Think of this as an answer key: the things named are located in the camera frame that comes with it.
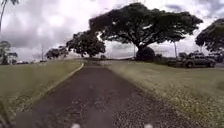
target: cloudy sky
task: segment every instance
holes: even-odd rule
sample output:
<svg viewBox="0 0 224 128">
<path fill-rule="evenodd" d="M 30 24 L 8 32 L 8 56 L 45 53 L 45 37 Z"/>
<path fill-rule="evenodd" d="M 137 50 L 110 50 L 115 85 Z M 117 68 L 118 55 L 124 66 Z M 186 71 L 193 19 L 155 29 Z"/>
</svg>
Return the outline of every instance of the cloudy sky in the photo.
<svg viewBox="0 0 224 128">
<path fill-rule="evenodd" d="M 193 36 L 177 43 L 179 52 L 199 49 L 194 38 L 215 19 L 224 17 L 224 0 L 139 0 L 149 8 L 166 11 L 189 11 L 204 20 Z M 65 44 L 73 33 L 88 29 L 91 17 L 122 7 L 132 0 L 20 0 L 16 6 L 7 5 L 0 39 L 12 44 L 20 60 L 40 57 L 44 51 Z M 107 42 L 107 56 L 133 55 L 132 45 Z M 174 56 L 170 43 L 150 45 L 158 53 Z"/>
</svg>

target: bush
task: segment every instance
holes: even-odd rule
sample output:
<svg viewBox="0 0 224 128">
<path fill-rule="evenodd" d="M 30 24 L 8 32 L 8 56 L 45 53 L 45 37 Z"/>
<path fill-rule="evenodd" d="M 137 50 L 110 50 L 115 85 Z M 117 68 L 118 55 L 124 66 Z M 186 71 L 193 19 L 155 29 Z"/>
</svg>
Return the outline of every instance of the bush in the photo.
<svg viewBox="0 0 224 128">
<path fill-rule="evenodd" d="M 101 55 L 101 56 L 100 56 L 100 59 L 101 59 L 101 60 L 106 60 L 107 57 L 106 57 L 105 55 Z"/>
<path fill-rule="evenodd" d="M 154 61 L 155 59 L 155 52 L 150 47 L 146 47 L 141 51 L 138 51 L 136 54 L 137 61 Z"/>
</svg>

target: road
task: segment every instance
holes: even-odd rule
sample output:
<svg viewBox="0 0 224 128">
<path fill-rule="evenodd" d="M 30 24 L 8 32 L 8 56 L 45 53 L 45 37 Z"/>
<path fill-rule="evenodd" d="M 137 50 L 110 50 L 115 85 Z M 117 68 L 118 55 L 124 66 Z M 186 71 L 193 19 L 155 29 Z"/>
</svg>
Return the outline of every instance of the road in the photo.
<svg viewBox="0 0 224 128">
<path fill-rule="evenodd" d="M 14 120 L 17 128 L 71 128 L 74 124 L 81 128 L 201 127 L 96 64 L 86 64 Z"/>
</svg>

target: tree canopy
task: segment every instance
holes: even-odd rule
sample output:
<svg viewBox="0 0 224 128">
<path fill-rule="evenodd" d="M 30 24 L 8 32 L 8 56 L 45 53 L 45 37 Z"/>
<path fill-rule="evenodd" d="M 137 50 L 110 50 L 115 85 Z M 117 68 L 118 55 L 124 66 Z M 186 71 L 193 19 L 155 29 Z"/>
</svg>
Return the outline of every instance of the tree canopy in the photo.
<svg viewBox="0 0 224 128">
<path fill-rule="evenodd" d="M 141 3 L 133 3 L 94 17 L 89 25 L 103 40 L 133 43 L 142 50 L 152 43 L 184 39 L 202 22 L 189 12 L 149 10 Z"/>
<path fill-rule="evenodd" d="M 196 38 L 196 44 L 209 51 L 224 49 L 224 19 L 218 19 L 204 29 Z"/>
<path fill-rule="evenodd" d="M 73 39 L 68 41 L 66 46 L 69 51 L 80 54 L 82 57 L 88 54 L 93 57 L 99 53 L 105 52 L 104 42 L 100 41 L 91 31 L 80 32 L 73 35 Z"/>
</svg>

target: green grass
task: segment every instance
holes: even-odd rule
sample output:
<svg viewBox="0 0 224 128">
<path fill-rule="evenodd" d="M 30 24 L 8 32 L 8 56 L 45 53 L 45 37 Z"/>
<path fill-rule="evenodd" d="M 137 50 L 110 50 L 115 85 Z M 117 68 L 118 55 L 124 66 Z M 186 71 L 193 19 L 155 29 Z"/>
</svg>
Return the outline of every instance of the green grass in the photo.
<svg viewBox="0 0 224 128">
<path fill-rule="evenodd" d="M 105 61 L 108 68 L 209 128 L 224 127 L 224 69 Z"/>
<path fill-rule="evenodd" d="M 80 66 L 81 63 L 75 61 L 0 66 L 0 101 L 13 116 L 38 100 Z"/>
</svg>

